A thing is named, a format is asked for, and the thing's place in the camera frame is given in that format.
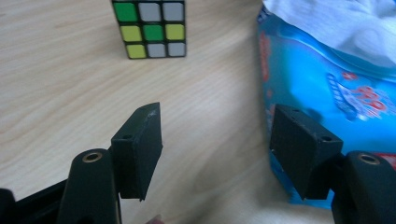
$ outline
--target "white tissue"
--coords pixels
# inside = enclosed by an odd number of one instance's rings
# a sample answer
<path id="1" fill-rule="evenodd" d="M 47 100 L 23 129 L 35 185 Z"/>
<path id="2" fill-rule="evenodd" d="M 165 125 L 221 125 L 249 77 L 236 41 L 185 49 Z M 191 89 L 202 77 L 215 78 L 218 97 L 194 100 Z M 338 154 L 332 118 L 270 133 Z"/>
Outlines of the white tissue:
<path id="1" fill-rule="evenodd" d="M 344 53 L 396 68 L 393 0 L 263 0 L 266 8 Z"/>

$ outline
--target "wooden table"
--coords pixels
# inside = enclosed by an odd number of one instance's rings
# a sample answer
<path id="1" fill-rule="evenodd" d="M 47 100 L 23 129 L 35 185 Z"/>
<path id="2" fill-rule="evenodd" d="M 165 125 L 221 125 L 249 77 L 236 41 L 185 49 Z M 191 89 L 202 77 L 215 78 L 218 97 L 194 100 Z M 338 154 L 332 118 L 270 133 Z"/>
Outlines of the wooden table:
<path id="1" fill-rule="evenodd" d="M 161 102 L 163 154 L 124 223 L 333 223 L 290 205 L 270 170 L 256 15 L 260 0 L 189 0 L 188 56 L 126 57 L 109 1 L 2 1 L 0 187 L 17 200 L 67 178 L 71 160 Z"/>

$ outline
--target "wood grain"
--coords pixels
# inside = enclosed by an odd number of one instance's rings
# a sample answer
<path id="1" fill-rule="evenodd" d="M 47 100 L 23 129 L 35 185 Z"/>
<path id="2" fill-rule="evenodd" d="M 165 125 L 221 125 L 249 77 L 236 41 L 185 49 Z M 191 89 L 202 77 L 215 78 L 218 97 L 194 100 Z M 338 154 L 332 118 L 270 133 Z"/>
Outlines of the wood grain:
<path id="1" fill-rule="evenodd" d="M 163 154 L 124 223 L 333 223 L 288 204 L 269 168 L 255 18 L 260 0 L 187 1 L 188 56 L 127 59 L 109 1 L 2 1 L 0 187 L 19 200 L 160 102 Z"/>

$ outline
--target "rubik's cube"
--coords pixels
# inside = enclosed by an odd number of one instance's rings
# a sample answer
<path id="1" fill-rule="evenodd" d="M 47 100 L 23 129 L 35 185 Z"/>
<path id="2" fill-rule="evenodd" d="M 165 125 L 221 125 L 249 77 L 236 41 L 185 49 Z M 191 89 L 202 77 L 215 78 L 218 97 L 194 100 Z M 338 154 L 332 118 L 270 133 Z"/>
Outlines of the rubik's cube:
<path id="1" fill-rule="evenodd" d="M 184 0 L 112 0 L 130 59 L 186 56 Z"/>

